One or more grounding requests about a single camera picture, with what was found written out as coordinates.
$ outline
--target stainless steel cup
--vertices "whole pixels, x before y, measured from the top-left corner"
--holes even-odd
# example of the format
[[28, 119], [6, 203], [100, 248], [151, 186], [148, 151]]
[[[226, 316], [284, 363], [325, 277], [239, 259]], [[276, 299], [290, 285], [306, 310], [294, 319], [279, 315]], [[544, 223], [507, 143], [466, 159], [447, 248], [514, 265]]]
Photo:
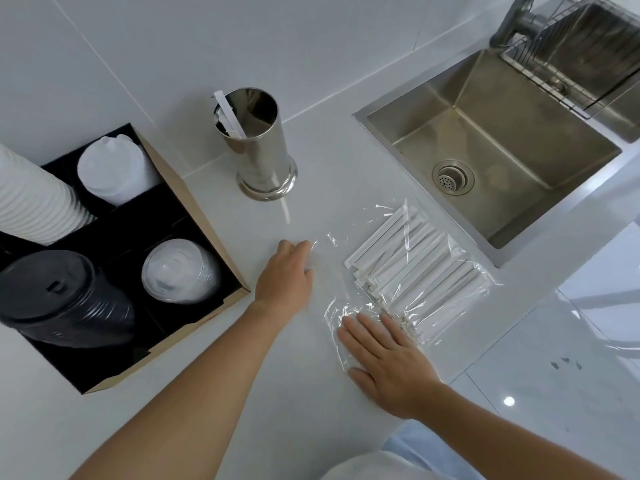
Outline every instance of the stainless steel cup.
[[[278, 104], [255, 88], [236, 89], [227, 94], [227, 100], [247, 139], [230, 137], [219, 121], [216, 129], [233, 152], [240, 189], [254, 200], [283, 197], [296, 183], [298, 167], [287, 152]], [[216, 105], [216, 117], [220, 111]]]

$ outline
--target wire dish rack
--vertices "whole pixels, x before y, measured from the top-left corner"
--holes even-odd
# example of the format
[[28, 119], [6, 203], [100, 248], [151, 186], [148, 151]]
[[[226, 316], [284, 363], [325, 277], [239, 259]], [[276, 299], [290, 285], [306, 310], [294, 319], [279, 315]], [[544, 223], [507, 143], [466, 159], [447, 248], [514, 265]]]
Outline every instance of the wire dish rack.
[[640, 80], [640, 20], [609, 0], [564, 0], [501, 58], [588, 119]]

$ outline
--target metal cup base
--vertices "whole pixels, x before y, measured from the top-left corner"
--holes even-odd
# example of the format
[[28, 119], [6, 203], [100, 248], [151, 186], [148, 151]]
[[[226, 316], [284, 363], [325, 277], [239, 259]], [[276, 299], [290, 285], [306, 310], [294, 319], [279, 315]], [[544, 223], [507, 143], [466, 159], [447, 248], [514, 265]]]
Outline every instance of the metal cup base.
[[295, 160], [293, 160], [291, 156], [289, 157], [289, 176], [284, 181], [284, 183], [276, 190], [272, 190], [270, 192], [260, 192], [247, 185], [240, 176], [240, 173], [236, 175], [236, 181], [238, 183], [238, 187], [240, 187], [240, 190], [242, 190], [242, 193], [244, 193], [244, 195], [246, 195], [247, 197], [252, 198], [253, 200], [259, 200], [262, 202], [273, 201], [284, 197], [284, 195], [291, 192], [291, 189], [296, 184], [297, 178], [298, 165], [296, 165]]

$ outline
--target cardboard box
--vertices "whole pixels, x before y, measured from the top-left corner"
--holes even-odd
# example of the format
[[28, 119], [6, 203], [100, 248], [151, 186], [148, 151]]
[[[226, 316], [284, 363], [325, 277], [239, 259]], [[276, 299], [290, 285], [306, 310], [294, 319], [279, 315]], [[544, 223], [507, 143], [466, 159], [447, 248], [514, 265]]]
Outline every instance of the cardboard box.
[[[71, 185], [97, 217], [48, 249], [68, 249], [87, 256], [110, 283], [126, 293], [136, 313], [135, 336], [123, 346], [72, 349], [25, 338], [82, 394], [113, 387], [249, 293], [180, 176], [130, 124], [107, 136], [119, 134], [141, 144], [164, 179], [119, 207], [87, 192], [78, 179], [77, 161], [92, 142], [43, 167]], [[144, 290], [140, 279], [144, 259], [160, 242], [174, 238], [195, 241], [218, 259], [223, 284], [211, 298], [194, 305], [174, 305], [162, 303]], [[0, 269], [43, 249], [39, 244], [0, 233]]]

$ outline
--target faucet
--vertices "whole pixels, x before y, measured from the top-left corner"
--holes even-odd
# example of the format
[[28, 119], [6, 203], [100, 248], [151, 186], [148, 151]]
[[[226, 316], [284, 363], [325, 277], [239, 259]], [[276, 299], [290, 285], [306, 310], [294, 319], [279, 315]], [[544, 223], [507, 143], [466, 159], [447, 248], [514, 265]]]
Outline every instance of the faucet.
[[493, 48], [506, 48], [516, 33], [535, 38], [539, 35], [547, 23], [542, 15], [531, 12], [533, 0], [515, 0], [498, 31], [489, 39], [489, 46]]

